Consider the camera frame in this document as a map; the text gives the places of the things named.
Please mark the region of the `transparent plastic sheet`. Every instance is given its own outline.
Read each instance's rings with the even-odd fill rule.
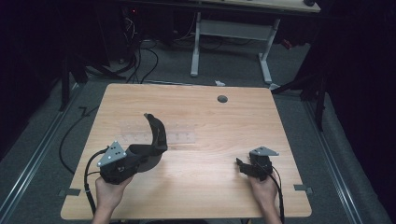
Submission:
[[[195,125],[192,119],[178,119],[163,121],[166,131],[167,144],[194,144]],[[127,148],[131,144],[151,144],[152,133],[147,122],[122,120],[120,134],[116,140]]]

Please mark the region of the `human hand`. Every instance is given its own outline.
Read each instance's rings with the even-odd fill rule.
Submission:
[[[119,185],[108,184],[102,177],[96,179],[97,208],[93,216],[92,224],[109,222],[114,209],[116,209],[121,202],[126,186],[133,178],[134,177],[131,176]]]
[[[277,187],[274,180],[270,176],[267,176],[263,181],[260,181],[259,178],[248,176],[248,180],[252,187],[254,198],[262,210],[265,223],[281,223],[275,206]]]

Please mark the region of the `table top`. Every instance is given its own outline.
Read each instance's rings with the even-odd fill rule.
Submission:
[[[220,95],[228,101],[220,103]],[[92,218],[83,191],[88,159],[124,136],[126,123],[149,130],[145,113],[160,119],[167,135],[179,132],[184,139],[168,138],[160,163],[134,176],[113,218],[260,217],[248,178],[239,173],[235,159],[248,162],[249,151],[261,146],[279,153],[270,159],[282,180],[285,216],[310,216],[305,192],[294,189],[303,183],[268,89],[110,84],[70,186],[81,193],[66,196],[64,219]],[[134,143],[151,143],[151,137],[142,136]],[[92,162],[90,172],[99,170],[95,164],[100,158]],[[89,176],[93,197],[98,176]]]
[[[200,0],[207,3],[222,3],[246,7],[267,7],[272,9],[320,12],[320,7],[315,3],[312,7],[307,6],[303,0]]]

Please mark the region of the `gray carpet floor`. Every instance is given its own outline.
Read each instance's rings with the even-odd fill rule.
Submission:
[[[248,43],[249,46],[245,45],[245,47],[257,50],[256,44],[260,43]],[[159,61],[157,67],[147,77],[147,82],[166,81],[214,86],[215,80],[219,80],[226,86],[268,88],[268,84],[263,82],[257,54],[250,50],[246,51],[243,47],[237,47],[235,44],[229,43],[218,48],[216,43],[204,43],[198,77],[190,77],[192,53],[190,42],[167,47],[149,41],[145,42],[142,47],[153,46],[155,47],[152,50],[157,53]],[[268,58],[273,82],[282,85],[292,81],[308,50],[309,46],[287,50],[282,46],[273,45]],[[156,57],[152,52],[142,49],[141,54],[141,66],[137,72],[140,78],[156,63]],[[117,69],[120,66],[122,65],[115,63],[111,69]],[[130,71],[122,75],[128,77],[131,73]],[[60,216],[64,197],[59,196],[59,192],[68,189],[73,176],[60,163],[59,147],[68,129],[81,118],[81,108],[87,107],[90,110],[98,106],[106,86],[114,82],[122,81],[90,76],[86,85],[77,87],[74,92],[79,91],[79,94],[67,113],[63,113],[64,119],[51,138],[48,151],[45,152],[38,169],[34,171],[33,178],[29,179],[29,185],[17,200],[16,206],[9,212],[7,223],[90,223],[89,220],[63,220]],[[331,99],[326,97],[326,110],[323,116],[324,132],[318,133],[316,126],[312,123],[312,116],[307,111],[307,108],[315,102],[301,102],[298,93],[298,91],[285,91],[274,95],[274,98],[302,180],[312,189],[312,192],[307,194],[312,207],[312,215],[305,218],[287,218],[286,223],[352,223],[334,186],[319,136],[324,136],[326,144],[332,151],[353,202],[358,208],[361,222],[391,223],[346,140],[332,109]],[[0,163],[0,202],[7,200],[8,194],[34,155],[47,129],[59,116],[60,106],[61,85],[58,84],[53,89],[50,98],[30,118],[29,125]],[[92,113],[83,119],[64,139],[64,161],[72,169],[78,165],[94,118],[95,113]],[[262,223],[260,219],[254,219],[253,222]]]

